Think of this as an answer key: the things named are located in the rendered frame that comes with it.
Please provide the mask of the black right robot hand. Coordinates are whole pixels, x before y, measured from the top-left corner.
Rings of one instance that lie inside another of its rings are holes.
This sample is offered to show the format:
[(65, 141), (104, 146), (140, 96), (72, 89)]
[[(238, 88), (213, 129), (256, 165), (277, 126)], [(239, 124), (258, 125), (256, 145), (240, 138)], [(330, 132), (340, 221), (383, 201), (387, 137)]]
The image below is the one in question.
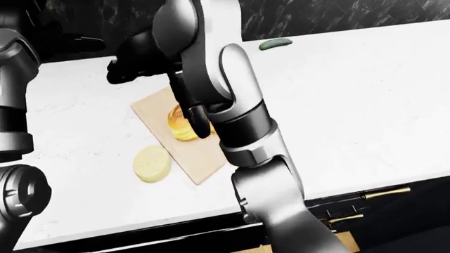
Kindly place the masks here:
[(195, 134), (200, 138), (210, 135), (211, 126), (204, 107), (188, 92), (182, 78), (181, 58), (167, 58), (158, 48), (150, 29), (128, 37), (116, 50), (116, 59), (107, 66), (106, 78), (110, 84), (124, 84), (137, 77), (166, 74), (175, 100), (181, 106)]

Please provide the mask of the pale yellow round cheese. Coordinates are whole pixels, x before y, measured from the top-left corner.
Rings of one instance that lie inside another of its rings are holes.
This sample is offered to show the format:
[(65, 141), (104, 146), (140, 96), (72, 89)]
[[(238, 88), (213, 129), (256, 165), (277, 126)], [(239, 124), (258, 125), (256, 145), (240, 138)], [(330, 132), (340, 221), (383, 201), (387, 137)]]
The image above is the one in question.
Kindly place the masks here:
[(150, 145), (136, 154), (132, 167), (136, 176), (145, 183), (163, 180), (171, 171), (171, 157), (160, 145)]

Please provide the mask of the light wooden cutting board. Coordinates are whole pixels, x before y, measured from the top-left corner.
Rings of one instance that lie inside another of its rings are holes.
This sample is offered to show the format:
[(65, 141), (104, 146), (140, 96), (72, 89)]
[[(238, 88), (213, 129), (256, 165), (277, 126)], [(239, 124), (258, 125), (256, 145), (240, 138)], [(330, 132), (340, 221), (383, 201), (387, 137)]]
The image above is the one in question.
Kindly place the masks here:
[(173, 137), (167, 116), (176, 105), (172, 90), (164, 88), (131, 104), (131, 108), (187, 176), (200, 185), (226, 164), (226, 158), (214, 131), (207, 138), (193, 141), (178, 141)]

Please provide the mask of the dark green cucumber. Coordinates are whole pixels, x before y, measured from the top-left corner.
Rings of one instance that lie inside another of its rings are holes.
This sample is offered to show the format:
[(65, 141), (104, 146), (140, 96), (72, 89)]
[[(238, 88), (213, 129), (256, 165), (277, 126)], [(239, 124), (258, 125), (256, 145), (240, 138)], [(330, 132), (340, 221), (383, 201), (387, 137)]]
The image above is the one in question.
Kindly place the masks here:
[(258, 48), (260, 51), (265, 51), (265, 50), (277, 48), (280, 46), (288, 46), (292, 43), (293, 43), (293, 41), (288, 38), (270, 39), (270, 40), (262, 42)]

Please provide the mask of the black cabinet front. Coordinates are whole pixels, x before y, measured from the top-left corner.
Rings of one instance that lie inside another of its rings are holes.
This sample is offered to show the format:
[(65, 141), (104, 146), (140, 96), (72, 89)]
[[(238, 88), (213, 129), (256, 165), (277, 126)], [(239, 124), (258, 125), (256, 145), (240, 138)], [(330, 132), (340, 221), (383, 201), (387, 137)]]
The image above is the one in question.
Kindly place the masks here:
[[(371, 191), (410, 187), (411, 192), (362, 200)], [(360, 253), (450, 253), (450, 176), (306, 201), (319, 221), (349, 232)], [(329, 224), (352, 214), (364, 218)]]

